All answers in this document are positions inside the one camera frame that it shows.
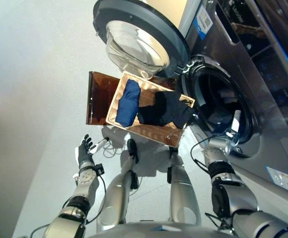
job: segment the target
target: gray robot forearm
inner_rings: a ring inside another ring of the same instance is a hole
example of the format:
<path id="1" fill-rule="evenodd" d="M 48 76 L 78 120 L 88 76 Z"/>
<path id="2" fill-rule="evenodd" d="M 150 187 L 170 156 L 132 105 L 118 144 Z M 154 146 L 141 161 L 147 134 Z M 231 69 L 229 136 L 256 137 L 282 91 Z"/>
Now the gray robot forearm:
<path id="1" fill-rule="evenodd" d="M 230 222 L 240 238 L 288 238 L 288 224 L 262 211 L 252 191 L 235 174 L 222 149 L 207 147 L 205 163 L 212 179 L 214 212 Z"/>
<path id="2" fill-rule="evenodd" d="M 86 217 L 94 204 L 95 192 L 99 186 L 94 164 L 86 161 L 81 164 L 77 187 L 59 215 L 49 225 L 45 238 L 83 237 Z"/>

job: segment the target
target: door glass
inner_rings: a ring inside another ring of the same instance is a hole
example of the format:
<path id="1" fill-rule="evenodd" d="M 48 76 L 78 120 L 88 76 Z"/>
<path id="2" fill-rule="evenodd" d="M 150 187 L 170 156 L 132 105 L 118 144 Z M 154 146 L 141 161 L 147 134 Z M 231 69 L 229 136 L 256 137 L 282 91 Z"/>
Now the door glass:
<path id="1" fill-rule="evenodd" d="M 121 70 L 150 79 L 169 65 L 164 47 L 139 27 L 124 21 L 110 21 L 106 31 L 107 54 Z"/>

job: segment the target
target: brown basket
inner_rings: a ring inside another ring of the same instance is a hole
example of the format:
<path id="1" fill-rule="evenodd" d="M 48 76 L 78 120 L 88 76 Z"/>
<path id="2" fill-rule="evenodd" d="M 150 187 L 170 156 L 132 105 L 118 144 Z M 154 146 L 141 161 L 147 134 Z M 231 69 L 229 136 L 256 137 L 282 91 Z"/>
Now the brown basket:
<path id="1" fill-rule="evenodd" d="M 140 124 L 138 117 L 135 117 L 135 120 L 131 126 L 122 127 L 121 124 L 115 121 L 117 111 L 118 111 L 118 102 L 123 95 L 125 85 L 129 79 L 132 79 L 135 82 L 137 82 L 141 88 L 139 107 L 154 105 L 156 92 L 171 91 L 168 88 L 164 88 L 155 83 L 147 81 L 143 78 L 137 77 L 127 72 L 123 72 L 122 78 L 120 79 L 119 85 L 113 96 L 113 100 L 111 102 L 109 112 L 106 117 L 106 122 L 118 128 L 121 128 L 123 130 L 127 130 L 134 134 L 143 136 L 147 139 L 150 139 L 150 140 L 153 140 L 153 141 L 156 141 L 156 142 L 159 142 L 159 143 L 171 146 L 171 147 L 178 147 L 178 142 L 183 133 L 183 130 L 178 129 L 172 122 L 165 126 L 146 125 L 146 124 Z M 190 107 L 193 107 L 193 104 L 195 102 L 194 99 L 187 97 L 185 95 L 181 95 L 180 100 L 187 100 L 191 102 Z"/>

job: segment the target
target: white tag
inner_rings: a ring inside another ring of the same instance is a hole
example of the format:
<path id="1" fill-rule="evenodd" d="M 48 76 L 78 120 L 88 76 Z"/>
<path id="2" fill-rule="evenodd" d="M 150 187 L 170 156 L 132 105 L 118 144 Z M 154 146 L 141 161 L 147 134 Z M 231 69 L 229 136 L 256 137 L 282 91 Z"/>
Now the white tag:
<path id="1" fill-rule="evenodd" d="M 203 5 L 200 6 L 200 9 L 197 13 L 197 22 L 200 27 L 200 30 L 207 34 L 211 26 L 213 25 L 213 21 L 210 19 L 205 7 Z"/>
<path id="2" fill-rule="evenodd" d="M 271 179 L 276 185 L 288 190 L 288 174 L 272 169 L 270 167 L 267 167 L 267 170 L 271 176 Z"/>

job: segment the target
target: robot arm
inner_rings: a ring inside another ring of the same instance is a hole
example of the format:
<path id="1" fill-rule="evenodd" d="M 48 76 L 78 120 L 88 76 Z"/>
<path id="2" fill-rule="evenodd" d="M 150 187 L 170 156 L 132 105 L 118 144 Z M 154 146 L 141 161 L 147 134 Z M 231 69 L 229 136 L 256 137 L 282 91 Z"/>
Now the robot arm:
<path id="1" fill-rule="evenodd" d="M 239 116 L 239 112 L 235 113 L 235 124 Z M 259 211 L 255 195 L 226 158 L 236 144 L 237 132 L 238 126 L 232 126 L 227 138 L 210 139 L 204 150 L 212 181 L 213 210 L 240 238 L 287 238 L 288 223 Z"/>
<path id="2" fill-rule="evenodd" d="M 68 203 L 44 233 L 44 238 L 81 238 L 84 236 L 87 215 L 94 204 L 99 186 L 98 176 L 104 173 L 102 164 L 95 165 L 92 155 L 109 140 L 104 138 L 93 145 L 88 135 L 75 149 L 79 173 L 77 187 Z"/>

